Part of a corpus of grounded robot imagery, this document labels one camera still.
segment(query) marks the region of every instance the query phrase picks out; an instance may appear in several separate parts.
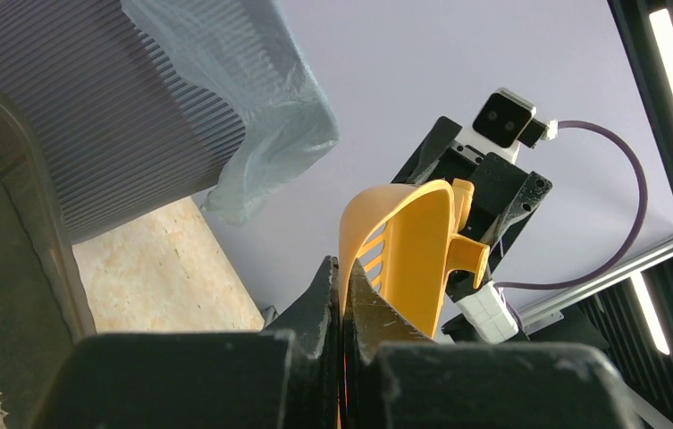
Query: yellow scoop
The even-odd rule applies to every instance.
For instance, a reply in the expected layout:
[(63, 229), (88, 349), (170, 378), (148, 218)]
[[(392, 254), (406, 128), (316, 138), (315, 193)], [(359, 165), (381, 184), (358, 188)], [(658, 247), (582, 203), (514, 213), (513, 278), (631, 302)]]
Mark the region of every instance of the yellow scoop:
[(339, 229), (341, 313), (355, 261), (383, 244), (381, 253), (365, 264), (366, 272), (380, 265), (372, 281), (380, 284), (378, 293), (433, 337), (449, 273), (473, 273), (478, 288), (486, 268), (489, 247), (457, 234), (467, 222), (473, 191), (469, 181), (429, 181), (419, 187), (375, 186), (352, 198)]

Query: cable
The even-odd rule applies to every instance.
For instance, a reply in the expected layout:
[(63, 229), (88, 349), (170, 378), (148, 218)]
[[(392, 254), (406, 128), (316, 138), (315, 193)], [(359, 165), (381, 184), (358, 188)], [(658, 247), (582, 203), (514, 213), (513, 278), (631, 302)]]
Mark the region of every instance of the cable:
[(636, 180), (639, 184), (639, 207), (636, 210), (636, 218), (634, 219), (634, 224), (631, 227), (631, 231), (628, 233), (626, 240), (623, 241), (623, 244), (620, 246), (615, 255), (613, 255), (607, 262), (602, 264), (599, 268), (591, 271), (589, 274), (583, 275), (573, 280), (568, 280), (566, 282), (556, 282), (556, 283), (520, 283), (520, 282), (497, 282), (495, 283), (498, 288), (513, 288), (513, 289), (527, 289), (527, 290), (559, 290), (572, 288), (580, 284), (589, 282), (599, 277), (600, 275), (607, 272), (612, 266), (617, 264), (620, 259), (628, 252), (631, 246), (634, 244), (636, 237), (639, 236), (639, 232), (642, 229), (644, 224), (644, 218), (646, 216), (647, 206), (649, 205), (649, 189), (647, 188), (646, 176), (644, 176), (644, 169), (642, 163), (639, 162), (639, 158), (636, 157), (634, 151), (631, 147), (621, 139), (614, 132), (597, 125), (595, 123), (586, 122), (586, 121), (560, 121), (558, 122), (558, 129), (568, 129), (568, 128), (578, 128), (582, 130), (589, 130), (600, 134), (613, 143), (615, 143), (621, 151), (626, 155), (628, 161), (631, 162), (631, 166), (634, 168), (634, 173), (636, 175)]

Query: wall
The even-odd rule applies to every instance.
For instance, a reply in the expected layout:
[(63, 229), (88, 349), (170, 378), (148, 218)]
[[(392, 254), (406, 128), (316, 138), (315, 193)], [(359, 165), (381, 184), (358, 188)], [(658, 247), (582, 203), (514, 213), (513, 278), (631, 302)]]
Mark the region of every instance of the wall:
[[(651, 204), (632, 251), (673, 232), (673, 200), (606, 2), (283, 0), (291, 31), (340, 121), (341, 143), (238, 228), (207, 220), (260, 307), (288, 306), (337, 251), (341, 210), (385, 183), (440, 115), (468, 125), (498, 87), (539, 117), (585, 119), (623, 136), (647, 170)], [(633, 220), (630, 165), (602, 138), (566, 131), (521, 168), (554, 191), (499, 270), (550, 282), (604, 262)], [(512, 291), (517, 307), (543, 298)], [(454, 314), (445, 310), (444, 318)]]

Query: plastic bag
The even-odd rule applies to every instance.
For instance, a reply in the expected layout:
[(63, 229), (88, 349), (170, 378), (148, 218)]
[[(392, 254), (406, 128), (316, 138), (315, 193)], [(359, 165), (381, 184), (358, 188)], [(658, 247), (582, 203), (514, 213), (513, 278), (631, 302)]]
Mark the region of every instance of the plastic bag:
[(244, 223), (338, 141), (336, 121), (272, 0), (122, 0), (187, 82), (221, 96), (244, 142), (203, 208)]

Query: cable connector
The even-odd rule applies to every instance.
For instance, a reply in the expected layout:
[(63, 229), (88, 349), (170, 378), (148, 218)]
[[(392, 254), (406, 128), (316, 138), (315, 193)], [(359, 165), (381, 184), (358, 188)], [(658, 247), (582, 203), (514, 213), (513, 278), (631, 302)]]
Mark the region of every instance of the cable connector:
[(481, 339), (489, 344), (499, 344), (517, 334), (517, 322), (494, 288), (494, 282), (486, 283), (456, 304)]

